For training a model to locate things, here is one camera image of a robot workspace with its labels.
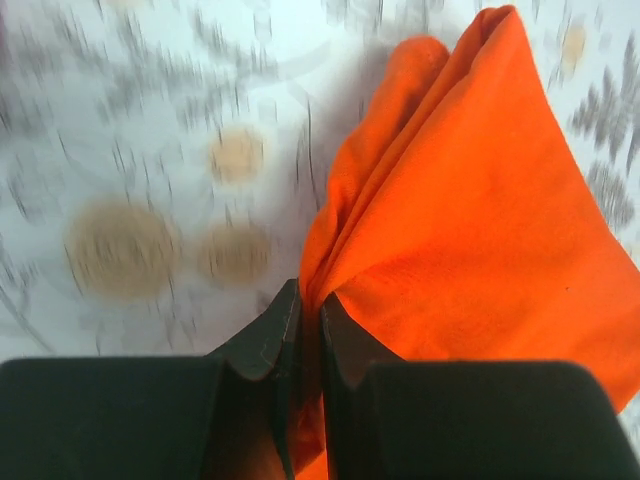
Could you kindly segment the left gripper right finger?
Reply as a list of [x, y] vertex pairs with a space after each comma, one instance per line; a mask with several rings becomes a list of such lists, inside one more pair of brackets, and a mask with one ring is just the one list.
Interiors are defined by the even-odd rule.
[[409, 362], [321, 310], [332, 479], [635, 479], [597, 381], [566, 362]]

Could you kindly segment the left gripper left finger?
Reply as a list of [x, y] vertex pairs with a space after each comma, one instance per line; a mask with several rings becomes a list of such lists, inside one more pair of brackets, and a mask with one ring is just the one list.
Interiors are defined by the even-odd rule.
[[290, 479], [301, 302], [287, 281], [202, 356], [14, 359], [1, 367], [5, 479]]

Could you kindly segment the orange t shirt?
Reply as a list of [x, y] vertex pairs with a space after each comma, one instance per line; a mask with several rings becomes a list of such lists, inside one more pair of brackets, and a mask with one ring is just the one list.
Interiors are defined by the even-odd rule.
[[300, 273], [300, 479], [327, 476], [322, 303], [410, 360], [559, 359], [616, 412], [639, 390], [639, 272], [611, 234], [542, 88], [512, 6], [453, 50], [400, 43], [341, 146]]

